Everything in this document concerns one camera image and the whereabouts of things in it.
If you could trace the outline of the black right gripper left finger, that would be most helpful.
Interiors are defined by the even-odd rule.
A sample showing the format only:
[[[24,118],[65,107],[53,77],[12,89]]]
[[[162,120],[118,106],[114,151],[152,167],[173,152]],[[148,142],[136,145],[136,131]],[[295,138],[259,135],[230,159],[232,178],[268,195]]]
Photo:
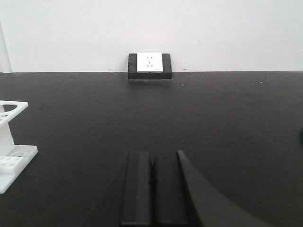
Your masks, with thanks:
[[[151,161],[147,152],[130,152],[121,225],[151,225]]]

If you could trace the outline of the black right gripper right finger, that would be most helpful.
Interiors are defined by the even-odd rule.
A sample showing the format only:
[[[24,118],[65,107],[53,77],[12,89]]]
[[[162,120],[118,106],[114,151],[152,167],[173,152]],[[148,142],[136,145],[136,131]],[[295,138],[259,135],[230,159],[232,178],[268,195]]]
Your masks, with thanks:
[[[183,151],[160,153],[154,163],[158,227],[269,227],[213,187]]]

